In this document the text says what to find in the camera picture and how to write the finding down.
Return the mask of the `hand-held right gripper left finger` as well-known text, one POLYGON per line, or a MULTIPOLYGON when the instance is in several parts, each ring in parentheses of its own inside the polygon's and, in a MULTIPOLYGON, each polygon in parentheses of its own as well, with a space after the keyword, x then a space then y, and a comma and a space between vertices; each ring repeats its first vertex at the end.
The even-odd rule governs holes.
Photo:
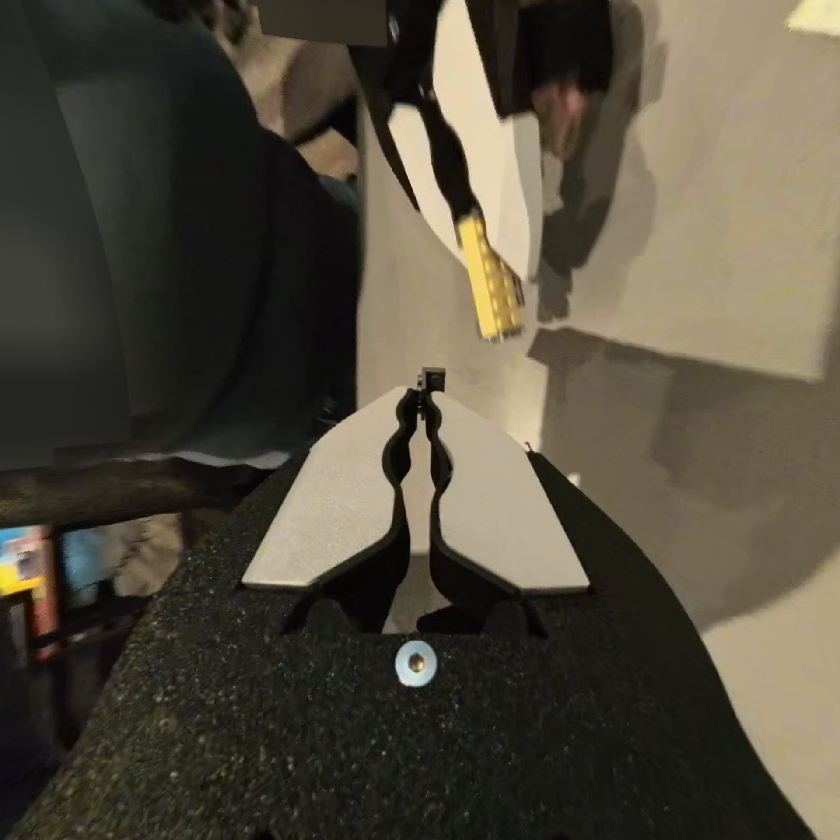
POLYGON ((281 502, 241 583, 304 591, 386 546, 405 520, 415 391, 395 388, 328 431, 281 502))

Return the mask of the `person's left hand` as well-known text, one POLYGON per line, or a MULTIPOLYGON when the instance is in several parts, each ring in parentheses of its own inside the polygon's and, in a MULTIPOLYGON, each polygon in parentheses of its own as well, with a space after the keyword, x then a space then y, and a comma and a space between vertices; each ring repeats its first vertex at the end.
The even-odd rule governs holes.
POLYGON ((572 157, 588 102, 587 94, 574 80, 550 82, 532 93, 543 152, 563 163, 572 157))

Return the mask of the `small black brick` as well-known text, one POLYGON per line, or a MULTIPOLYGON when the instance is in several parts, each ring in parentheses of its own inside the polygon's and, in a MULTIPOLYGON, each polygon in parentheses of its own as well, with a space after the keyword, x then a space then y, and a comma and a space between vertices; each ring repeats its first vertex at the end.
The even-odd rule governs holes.
POLYGON ((425 366, 416 380, 417 413, 425 421, 429 397, 433 393, 443 392, 446 383, 446 369, 425 366))

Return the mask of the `instruction booklet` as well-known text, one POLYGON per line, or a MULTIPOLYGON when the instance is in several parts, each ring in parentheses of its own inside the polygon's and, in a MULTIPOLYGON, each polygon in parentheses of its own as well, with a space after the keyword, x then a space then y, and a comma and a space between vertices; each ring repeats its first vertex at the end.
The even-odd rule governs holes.
POLYGON ((800 1, 785 26, 791 32, 839 39, 839 1, 800 1))

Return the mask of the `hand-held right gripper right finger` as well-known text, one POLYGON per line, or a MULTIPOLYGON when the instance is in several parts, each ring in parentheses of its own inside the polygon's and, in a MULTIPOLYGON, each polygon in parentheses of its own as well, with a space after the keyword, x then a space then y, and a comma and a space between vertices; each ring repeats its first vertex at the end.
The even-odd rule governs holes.
POLYGON ((525 447, 443 392, 429 402, 451 465, 437 503, 443 548, 515 594, 586 592, 590 579, 525 447))

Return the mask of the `yellow and black brick assembly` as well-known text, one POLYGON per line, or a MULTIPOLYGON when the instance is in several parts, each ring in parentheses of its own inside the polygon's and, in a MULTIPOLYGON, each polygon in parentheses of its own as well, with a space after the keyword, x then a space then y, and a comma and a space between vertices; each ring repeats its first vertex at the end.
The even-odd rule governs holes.
POLYGON ((460 218, 456 234, 469 279, 480 337, 498 343, 524 330, 524 297, 520 279, 490 245, 480 211, 460 218))

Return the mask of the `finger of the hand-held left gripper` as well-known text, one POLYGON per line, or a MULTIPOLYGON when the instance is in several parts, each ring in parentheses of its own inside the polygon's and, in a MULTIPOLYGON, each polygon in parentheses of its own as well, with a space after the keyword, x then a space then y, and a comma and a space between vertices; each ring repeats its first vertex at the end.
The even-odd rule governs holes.
POLYGON ((539 122, 532 111, 497 114, 466 5, 438 14, 433 82, 465 153, 490 245, 520 280, 532 280, 543 231, 539 122))
POLYGON ((388 119, 419 213, 430 228, 484 226, 466 151, 436 100, 399 101, 388 119))

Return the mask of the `blue and yellow box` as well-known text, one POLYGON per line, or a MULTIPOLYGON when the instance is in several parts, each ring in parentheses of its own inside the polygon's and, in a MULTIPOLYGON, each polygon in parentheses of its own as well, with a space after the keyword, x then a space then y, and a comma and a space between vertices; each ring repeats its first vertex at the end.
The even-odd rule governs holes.
POLYGON ((1 529, 1 596, 47 595, 51 576, 50 530, 45 526, 1 529))

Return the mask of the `person's dark knitted sweater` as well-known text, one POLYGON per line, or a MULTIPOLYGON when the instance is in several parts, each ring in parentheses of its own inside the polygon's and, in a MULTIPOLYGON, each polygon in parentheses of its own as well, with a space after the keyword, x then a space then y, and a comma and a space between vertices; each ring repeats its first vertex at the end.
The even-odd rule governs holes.
POLYGON ((278 469, 354 409, 358 204, 213 2, 2 2, 2 472, 278 469))

